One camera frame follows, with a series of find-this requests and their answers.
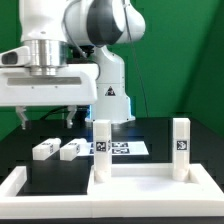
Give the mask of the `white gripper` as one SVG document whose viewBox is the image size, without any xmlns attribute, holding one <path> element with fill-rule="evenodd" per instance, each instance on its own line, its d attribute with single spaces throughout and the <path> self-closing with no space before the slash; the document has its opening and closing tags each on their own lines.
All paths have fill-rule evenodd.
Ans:
<svg viewBox="0 0 224 224">
<path fill-rule="evenodd" d="M 0 69 L 0 106 L 16 107 L 23 130 L 30 128 L 25 106 L 68 106 L 66 127 L 73 126 L 76 105 L 97 100 L 97 64 L 70 64 L 56 76 L 31 76 L 28 68 Z"/>
</svg>

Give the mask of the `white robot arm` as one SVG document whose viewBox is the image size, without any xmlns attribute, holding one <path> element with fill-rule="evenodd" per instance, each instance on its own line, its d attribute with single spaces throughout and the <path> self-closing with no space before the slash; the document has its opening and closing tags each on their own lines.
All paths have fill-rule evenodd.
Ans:
<svg viewBox="0 0 224 224">
<path fill-rule="evenodd" d="M 142 38 L 146 24 L 130 0 L 19 0 L 21 46 L 0 53 L 0 107 L 23 123 L 32 106 L 65 106 L 67 126 L 81 105 L 88 122 L 135 119 L 125 65 L 107 47 Z"/>
</svg>

